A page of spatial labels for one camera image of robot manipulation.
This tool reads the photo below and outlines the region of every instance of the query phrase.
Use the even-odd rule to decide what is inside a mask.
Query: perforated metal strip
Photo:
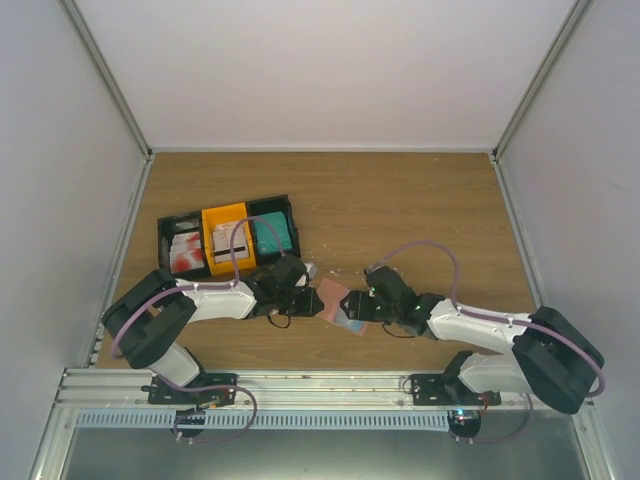
[[[209,410],[204,425],[184,428],[235,429],[249,421],[249,411]],[[87,409],[77,420],[83,428],[170,428],[174,410]],[[447,414],[439,411],[263,411],[252,428],[268,430],[433,430],[447,431]]]

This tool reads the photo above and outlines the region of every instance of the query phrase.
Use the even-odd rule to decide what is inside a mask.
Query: teal package
[[[282,212],[267,213],[265,215],[258,215],[259,218],[269,222],[278,234],[278,238],[282,243],[282,248],[289,250],[292,247],[291,237],[289,236],[289,229],[287,228],[287,219]],[[277,253],[278,243],[273,237],[273,233],[262,222],[254,222],[256,229],[256,241],[258,244],[258,253],[261,255],[267,255],[269,253]]]

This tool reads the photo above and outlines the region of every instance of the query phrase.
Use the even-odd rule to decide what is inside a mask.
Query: wooden table
[[[318,266],[315,285],[329,277],[365,288],[365,266],[402,243],[429,238],[457,253],[461,302],[533,308],[500,189],[482,154],[159,154],[117,295],[157,268],[159,217],[283,193],[293,205],[302,258]],[[436,249],[411,249],[390,265],[416,292],[449,292],[453,269]],[[109,357],[110,340],[107,334],[97,366],[126,367]],[[205,367],[221,369],[442,369],[466,347],[395,339],[375,324],[360,338],[319,318],[294,319],[287,330],[262,318],[198,322],[179,343]]]

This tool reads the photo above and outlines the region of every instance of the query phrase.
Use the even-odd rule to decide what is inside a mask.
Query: white wall
[[[142,157],[55,1],[0,2],[0,470],[27,478],[95,329]]]
[[[548,302],[605,356],[597,407],[630,480],[640,470],[639,25],[636,0],[596,2],[504,158]]]
[[[79,0],[156,148],[480,149],[572,0]]]

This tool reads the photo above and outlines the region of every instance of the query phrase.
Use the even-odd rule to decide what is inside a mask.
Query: brown wooden surface
[[[315,285],[326,276],[365,288],[364,267],[402,243],[430,238],[459,256],[461,302],[532,309],[500,189],[480,154],[159,154],[117,295],[157,268],[157,218],[283,193],[302,258],[318,266]],[[449,292],[452,267],[433,248],[413,248],[390,265],[417,292]],[[110,340],[107,334],[97,366],[126,367],[109,358]],[[229,369],[442,369],[464,347],[395,339],[375,324],[360,338],[318,318],[294,319],[288,330],[265,319],[198,322],[179,343],[205,367]]]

